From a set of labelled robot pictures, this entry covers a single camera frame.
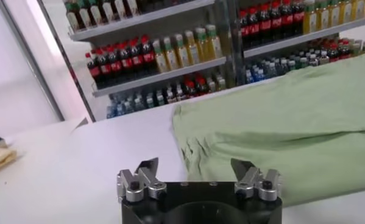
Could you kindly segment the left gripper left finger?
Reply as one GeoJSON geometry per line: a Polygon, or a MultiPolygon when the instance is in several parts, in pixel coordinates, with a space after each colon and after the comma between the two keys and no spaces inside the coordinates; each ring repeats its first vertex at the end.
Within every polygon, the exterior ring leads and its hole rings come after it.
{"type": "Polygon", "coordinates": [[[146,197],[162,200],[167,194],[167,184],[157,179],[158,158],[140,162],[135,172],[120,170],[117,174],[116,190],[119,202],[143,201],[146,197]]]}

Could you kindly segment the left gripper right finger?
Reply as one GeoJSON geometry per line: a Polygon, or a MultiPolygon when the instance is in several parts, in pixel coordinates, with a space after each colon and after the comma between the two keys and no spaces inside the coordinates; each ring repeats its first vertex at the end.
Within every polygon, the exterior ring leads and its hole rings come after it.
{"type": "Polygon", "coordinates": [[[250,161],[232,158],[231,167],[237,182],[234,192],[243,200],[257,196],[263,201],[276,201],[281,195],[282,181],[280,172],[269,169],[266,175],[250,161]]]}

